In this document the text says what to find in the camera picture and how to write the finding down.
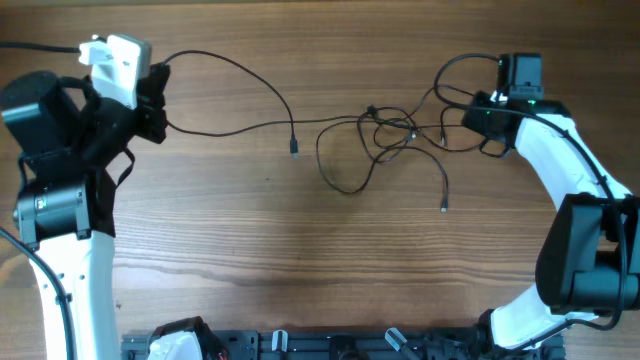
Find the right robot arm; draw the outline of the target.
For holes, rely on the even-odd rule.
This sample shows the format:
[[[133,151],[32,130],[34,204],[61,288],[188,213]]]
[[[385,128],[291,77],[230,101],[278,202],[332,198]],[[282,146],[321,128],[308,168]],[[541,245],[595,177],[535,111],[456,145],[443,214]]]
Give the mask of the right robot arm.
[[[488,315],[491,351],[510,353],[574,324],[638,310],[639,199],[588,149],[569,110],[545,99],[540,55],[502,54],[497,62],[495,91],[476,93],[462,124],[517,151],[556,208],[534,284]]]

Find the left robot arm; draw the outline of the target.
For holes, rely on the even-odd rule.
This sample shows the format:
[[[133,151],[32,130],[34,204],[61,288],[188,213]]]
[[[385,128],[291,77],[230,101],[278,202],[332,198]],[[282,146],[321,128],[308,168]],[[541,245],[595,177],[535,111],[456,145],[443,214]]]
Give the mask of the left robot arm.
[[[121,345],[112,293],[114,198],[106,168],[129,141],[166,137],[166,64],[154,64],[123,105],[89,78],[49,71],[23,75],[1,92],[5,126],[22,148],[15,244],[30,259],[50,359],[141,359]]]

